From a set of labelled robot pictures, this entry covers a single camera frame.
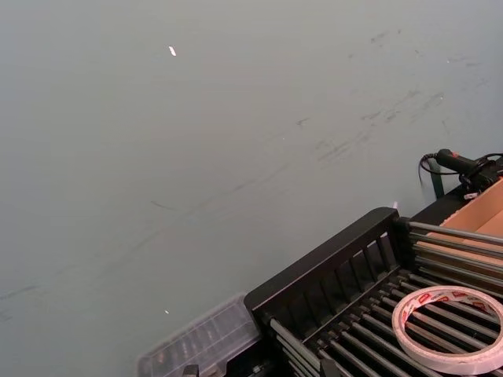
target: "tape roll core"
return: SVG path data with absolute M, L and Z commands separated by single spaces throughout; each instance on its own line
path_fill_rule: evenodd
M 503 305 L 475 289 L 442 285 L 415 291 L 404 297 L 393 311 L 393 331 L 403 350 L 415 361 L 438 372 L 454 375 L 478 375 L 491 372 L 503 365 L 503 332 L 493 344 L 472 353 L 442 353 L 430 350 L 413 341 L 406 334 L 410 314 L 432 302 L 457 301 L 478 307 L 499 319 L 503 324 Z

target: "metal bar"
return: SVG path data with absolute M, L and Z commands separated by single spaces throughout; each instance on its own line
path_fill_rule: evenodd
M 299 375 L 300 377 L 303 377 L 303 376 L 307 377 L 307 375 L 306 375 L 305 373 L 302 373 L 302 372 L 300 371 L 300 368 L 299 368 L 297 365 L 295 365 L 295 364 L 293 363 L 293 361 L 289 361 L 288 363 L 290 364 L 290 367 L 292 367 L 292 369 L 294 370 L 294 372 L 295 372 L 297 375 Z
M 327 354 L 324 350 L 320 350 L 318 353 L 324 359 L 328 359 L 336 363 L 337 369 L 339 369 L 340 371 L 340 375 L 342 375 L 343 377 L 353 377 L 353 375 L 350 372 L 348 372 L 347 369 L 345 369 L 341 364 L 339 364 L 333 357 Z
M 476 261 L 475 259 L 461 257 L 460 255 L 448 254 L 448 253 L 442 252 L 440 250 L 436 250 L 433 247 L 428 247 L 428 246 L 416 244 L 416 245 L 412 246 L 412 249 L 414 251 L 438 255 L 440 257 L 451 259 L 453 261 L 468 263 L 470 265 L 476 265 L 477 267 L 480 267 L 481 269 L 487 269 L 487 270 L 493 271 L 495 273 L 503 273 L 503 267 L 491 265 L 489 263 L 485 263 L 485 262 L 481 262 L 481 261 Z
M 365 373 L 368 377 L 380 377 L 377 373 L 374 372 L 367 364 L 358 359 L 354 354 L 346 350 L 339 343 L 330 341 L 330 346 L 338 352 L 340 355 L 346 358 L 346 360 L 350 361 L 356 368 Z
M 446 334 L 449 334 L 453 336 L 456 339 L 461 340 L 462 342 L 465 342 L 466 344 L 469 344 L 470 346 L 473 346 L 479 350 L 482 348 L 487 347 L 487 344 L 484 342 L 480 342 L 479 340 L 476 340 L 472 338 L 469 335 L 466 335 L 464 332 L 458 331 L 455 328 L 452 328 L 451 326 L 448 326 L 446 324 L 443 324 L 442 322 L 439 322 L 437 320 L 434 320 L 433 318 L 426 316 L 424 314 L 418 313 L 418 312 L 412 312 L 411 314 L 413 317 L 417 318 L 418 320 L 424 322 L 425 324 L 429 324 L 430 326 L 445 332 Z
M 308 375 L 318 375 L 319 373 L 314 370 L 314 368 L 309 365 L 309 363 L 304 360 L 299 353 L 297 353 L 284 339 L 277 337 L 278 342 L 284 347 L 283 351 L 290 357 L 291 360 L 295 361 L 298 365 L 302 365 L 303 369 L 306 370 Z
M 493 284 L 497 287 L 503 288 L 503 280 L 494 279 L 493 277 L 483 275 L 482 273 L 474 273 L 473 271 L 468 271 L 466 269 L 460 269 L 460 268 L 455 267 L 453 265 L 447 265 L 446 263 L 430 261 L 429 259 L 426 259 L 423 257 L 416 257 L 416 262 L 423 264 L 423 265 L 428 265 L 431 267 L 445 269 L 446 271 L 449 271 L 451 273 L 459 273 L 460 275 L 471 277 L 472 279 L 477 279 L 477 280 L 483 281 L 485 283 Z
M 280 323 L 272 319 L 270 321 L 270 326 L 273 330 L 275 330 L 284 340 L 290 344 L 290 346 L 300 355 L 302 356 L 305 360 L 307 360 L 315 370 L 319 371 L 320 370 L 320 361 L 312 353 L 309 351 L 295 336 L 292 335 L 290 331 L 288 331 L 286 328 L 280 325 Z
M 391 289 L 391 293 L 395 296 L 398 296 L 399 298 L 404 298 L 406 296 L 405 293 L 397 290 L 397 289 Z M 455 313 L 452 313 L 448 310 L 439 308 L 437 306 L 433 306 L 431 304 L 425 305 L 424 308 L 432 313 L 438 314 L 442 317 L 445 317 L 449 320 L 456 321 L 462 326 L 465 326 L 467 328 L 471 328 L 473 331 L 478 332 L 480 334 L 483 334 L 485 336 L 488 336 L 492 339 L 496 339 L 497 336 L 499 335 L 496 331 L 492 331 L 489 328 L 486 328 L 485 326 L 482 326 L 480 324 L 476 324 L 475 322 L 471 320 L 467 320 L 466 318 L 463 318 L 461 316 L 458 316 Z
M 461 347 L 454 345 L 451 342 L 446 341 L 445 339 L 440 338 L 439 336 L 432 334 L 430 331 L 420 328 L 415 324 L 411 324 L 410 322 L 406 322 L 406 328 L 415 332 L 416 334 L 432 341 L 434 344 L 441 346 L 443 349 L 448 350 L 452 353 L 466 353 L 466 350 L 463 350 Z
M 429 281 L 431 281 L 433 283 L 432 285 L 438 285 L 437 283 L 433 282 L 432 280 L 429 280 Z M 417 291 L 418 289 L 420 289 L 420 287 L 406 283 L 404 281 L 400 282 L 400 285 L 402 287 L 404 287 L 405 289 L 408 289 L 411 291 Z M 452 308 L 458 309 L 464 313 L 471 314 L 474 317 L 478 317 L 480 319 L 491 322 L 492 324 L 498 324 L 498 325 L 500 324 L 499 320 L 497 320 L 496 317 L 493 317 L 490 314 L 484 313 L 480 310 L 474 309 L 471 306 L 462 304 L 460 302 L 448 301 L 448 302 L 444 302 L 444 304 L 447 306 L 450 306 Z
M 467 245 L 466 243 L 458 243 L 458 242 L 453 242 L 453 241 L 449 241 L 449 240 L 443 240 L 443 239 L 440 239 L 437 237 L 425 236 L 425 235 L 419 234 L 419 233 L 410 233 L 410 238 L 412 238 L 413 240 L 417 240 L 417 241 L 433 243 L 434 245 L 451 247 L 453 249 L 458 249 L 458 250 L 463 250 L 463 251 L 469 251 L 473 254 L 486 255 L 488 257 L 496 257 L 496 258 L 503 257 L 502 251 L 497 251 L 494 249 L 485 249 L 483 247 Z
M 353 323 L 353 328 L 365 336 L 366 338 L 372 340 L 374 343 L 376 343 L 379 347 L 384 348 L 387 350 L 389 353 L 394 354 L 396 357 L 399 357 L 400 359 L 404 360 L 406 363 L 412 365 L 415 367 L 415 369 L 423 372 L 425 375 L 429 375 L 430 377 L 442 377 L 439 373 L 431 370 L 430 368 L 426 368 L 425 366 L 419 364 L 417 361 L 414 359 L 411 359 L 407 354 L 405 354 L 403 351 L 399 350 L 386 340 L 382 339 L 380 336 L 375 335 L 373 332 L 371 332 L 369 329 L 364 328 L 361 326 L 359 323 Z
M 349 335 L 347 332 L 343 331 L 341 333 L 342 337 L 345 338 L 349 343 L 351 343 L 353 346 L 359 348 L 362 350 L 364 353 L 367 354 L 372 360 L 376 361 L 377 363 L 381 364 L 383 367 L 385 367 L 388 371 L 394 373 L 398 377 L 412 377 L 409 373 L 404 372 L 402 369 L 398 368 L 396 365 L 390 363 L 388 360 L 386 360 L 384 357 L 379 355 L 376 351 L 365 345 L 364 343 L 360 342 L 358 339 L 356 339 L 354 336 Z
M 393 332 L 393 329 L 387 326 L 385 323 L 375 319 L 374 317 L 366 313 L 362 315 L 362 318 L 367 322 L 369 322 L 372 326 L 379 328 L 382 332 L 385 332 L 387 335 L 390 335 L 393 338 L 395 338 L 395 333 Z
M 482 288 L 482 287 L 479 287 L 479 286 L 476 286 L 476 285 L 473 285 L 473 284 L 465 283 L 463 280 L 454 279 L 453 277 L 442 275 L 441 273 L 437 273 L 436 271 L 432 271 L 432 270 L 426 269 L 424 267 L 420 267 L 419 270 L 422 273 L 427 273 L 428 275 L 432 275 L 434 277 L 438 277 L 439 279 L 443 279 L 443 280 L 449 281 L 450 283 L 454 283 L 454 284 L 461 285 L 461 286 L 468 287 L 468 288 L 473 288 L 473 289 L 479 290 L 481 292 L 487 293 L 488 295 L 497 297 L 499 299 L 503 299 L 503 295 L 500 295 L 499 293 L 496 293 L 494 291 L 490 291 L 489 289 Z
M 387 312 L 385 309 L 382 309 L 379 306 L 375 306 L 375 307 L 373 307 L 373 309 L 382 310 L 382 312 L 387 313 L 391 319 L 391 313 Z M 374 318 L 366 313 L 364 313 L 362 315 L 362 318 L 366 322 L 368 322 L 369 324 L 374 326 L 375 328 L 380 329 L 382 332 L 384 332 L 387 335 L 390 335 L 391 337 L 393 337 L 395 339 L 395 333 L 393 332 L 393 329 L 390 326 L 386 325 L 385 323 L 381 322 L 380 320 L 377 320 L 376 318 Z M 466 353 L 466 350 L 454 345 L 451 342 L 446 341 L 445 339 L 440 338 L 439 336 L 437 336 L 435 334 L 432 334 L 428 330 L 420 328 L 419 326 L 417 326 L 415 324 L 411 324 L 410 322 L 406 322 L 406 328 L 408 328 L 412 332 L 422 336 L 423 338 L 430 340 L 434 344 L 437 344 L 438 346 L 442 347 L 445 350 L 448 350 L 451 353 Z M 498 369 L 496 371 L 492 371 L 490 374 L 495 375 L 497 377 L 503 377 L 503 371 L 501 369 Z
M 466 240 L 482 241 L 493 245 L 503 246 L 502 238 L 495 237 L 490 234 L 465 232 L 464 230 L 444 228 L 442 226 L 424 224 L 422 222 L 416 222 L 416 221 L 410 221 L 409 226 L 410 228 L 428 230 L 429 232 L 445 234 L 447 236 L 460 237 L 465 238 Z

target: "plastic storage box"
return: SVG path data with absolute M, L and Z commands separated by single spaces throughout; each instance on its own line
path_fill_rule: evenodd
M 238 295 L 214 308 L 138 359 L 138 377 L 180 377 L 198 364 L 201 377 L 222 377 L 227 361 L 260 339 Z

